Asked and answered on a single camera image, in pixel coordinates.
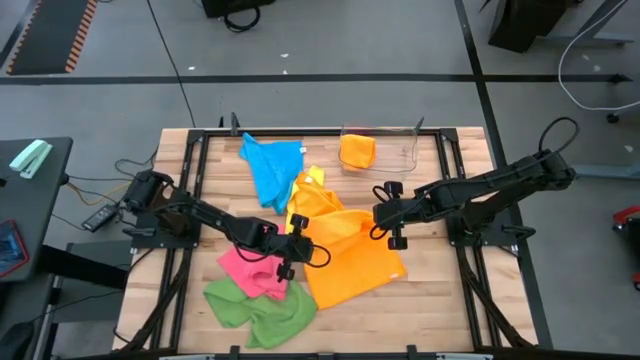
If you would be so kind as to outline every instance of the wooden tabletop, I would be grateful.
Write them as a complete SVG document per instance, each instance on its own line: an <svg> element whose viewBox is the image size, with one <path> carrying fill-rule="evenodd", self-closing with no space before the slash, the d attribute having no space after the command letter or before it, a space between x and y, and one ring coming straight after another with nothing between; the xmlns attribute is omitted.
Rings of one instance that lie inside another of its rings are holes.
<svg viewBox="0 0 640 360"><path fill-rule="evenodd" d="M180 176L188 129L165 129L155 170ZM458 128L467 176L493 168L484 130ZM371 193L383 180L348 177L338 160L339 138L268 137L259 141L302 140L307 152L305 169L317 165L325 169L325 187L337 192L346 208L371 210L377 202ZM257 216L277 224L284 216L260 207L247 162L238 156L240 137L215 137L209 144L202 199L237 216ZM199 149L194 151L189 187L193 188ZM453 163L452 155L448 158ZM418 140L418 165L404 181L405 189L441 179L435 141L431 136ZM412 191L405 191L411 196ZM409 250L400 251L408 275L333 308L319 311L300 334L271 352L404 352L415 344L419 351L472 350L466 309L455 251L449 245L444 221L405 228ZM228 353L231 345L241 352L269 352L246 349L249 327L223 329L205 301L202 291L211 281L225 276L216 259L231 246L224 236L203 227L200 246L193 254L180 337L180 353ZM492 295L505 316L521 335L536 343L529 304L515 257L496 248L486 248L484 257ZM136 266L129 278L118 323L118 333L131 338L156 304L165 250L156 249ZM304 271L296 278L308 289ZM486 317L479 301L482 335L488 345ZM168 344L173 309L166 312L162 345ZM114 340L114 348L124 344Z"/></svg>

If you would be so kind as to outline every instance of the gray floor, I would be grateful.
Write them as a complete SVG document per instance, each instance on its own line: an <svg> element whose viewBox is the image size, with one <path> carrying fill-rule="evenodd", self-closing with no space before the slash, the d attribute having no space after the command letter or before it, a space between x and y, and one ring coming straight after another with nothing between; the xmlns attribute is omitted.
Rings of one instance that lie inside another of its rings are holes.
<svg viewBox="0 0 640 360"><path fill-rule="evenodd" d="M0 43L28 1L0 2ZM485 74L554 74L561 48L535 46L525 55L486 44L493 16L484 0L465 0ZM449 0L279 0L264 8L258 28L228 32L207 20L192 1L152 0L168 47L182 75L432 73L470 74L455 6ZM554 33L572 33L600 1L569 12ZM607 27L640 39L634 26L640 2L632 1ZM579 49L566 73L633 72L640 45ZM77 70L66 77L170 76L173 69L146 1L99 4ZM638 99L632 84L569 84L583 102L616 105ZM326 82L188 84L186 94L198 126L216 126L235 111L243 126L371 125L485 126L473 83ZM567 149L572 163L640 161L640 116L610 125L604 114L578 109L558 84L488 84L509 161L536 150L544 126L571 116L582 134ZM65 135L75 140L68 172L112 176L115 160L146 159L162 128L188 127L178 85L0 86L0 139ZM566 131L549 137L549 146ZM635 149L628 151L625 145ZM105 192L114 184L78 183ZM640 293L630 285L638 270L610 230L611 215L638 203L634 182L576 181L560 193L537 194L522 203L535 269L556 348L640 354ZM64 188L55 213L79 223L94 209ZM91 235L52 221L47 243L124 239L118 225ZM113 322L63 326L55 353L63 357L104 353Z"/></svg>

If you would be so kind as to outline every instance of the orange cloth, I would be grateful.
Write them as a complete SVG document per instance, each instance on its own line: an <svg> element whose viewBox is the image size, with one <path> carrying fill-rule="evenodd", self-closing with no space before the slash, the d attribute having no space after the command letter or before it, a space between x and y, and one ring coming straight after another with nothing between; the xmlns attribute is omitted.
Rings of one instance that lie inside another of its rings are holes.
<svg viewBox="0 0 640 360"><path fill-rule="evenodd" d="M324 189L306 173L298 176L298 186L288 210L309 218L303 230L314 244L331 253L331 262L322 268L305 265L311 294L319 309L326 309L406 275L400 256L387 248L387 238L374 241L369 231L373 214L345 210L335 192ZM327 260L315 249L312 264Z"/></svg>
<svg viewBox="0 0 640 360"><path fill-rule="evenodd" d="M376 160L376 139L347 134L340 137L340 161L348 168L367 169Z"/></svg>

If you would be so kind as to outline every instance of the clear plastic container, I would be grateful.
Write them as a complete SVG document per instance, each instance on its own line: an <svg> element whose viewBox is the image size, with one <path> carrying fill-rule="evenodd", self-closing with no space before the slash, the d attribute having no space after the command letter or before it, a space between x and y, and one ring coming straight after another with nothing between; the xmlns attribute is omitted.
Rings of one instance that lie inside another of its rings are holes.
<svg viewBox="0 0 640 360"><path fill-rule="evenodd" d="M369 167L362 168L350 164L342 153L342 139L345 135L360 135L375 139L375 159ZM370 127L345 124L340 133L338 159L342 172L348 176L358 176L383 180L404 180L416 168L418 134L410 127Z"/></svg>

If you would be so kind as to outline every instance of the green cloth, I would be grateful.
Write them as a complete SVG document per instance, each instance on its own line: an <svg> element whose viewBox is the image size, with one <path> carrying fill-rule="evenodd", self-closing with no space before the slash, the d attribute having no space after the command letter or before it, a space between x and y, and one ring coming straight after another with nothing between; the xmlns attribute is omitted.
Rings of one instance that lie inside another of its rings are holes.
<svg viewBox="0 0 640 360"><path fill-rule="evenodd" d="M270 349L284 343L309 325L317 309L313 298L293 280L282 301L265 295L249 298L230 277L207 285L204 296L223 327L249 321L247 348Z"/></svg>

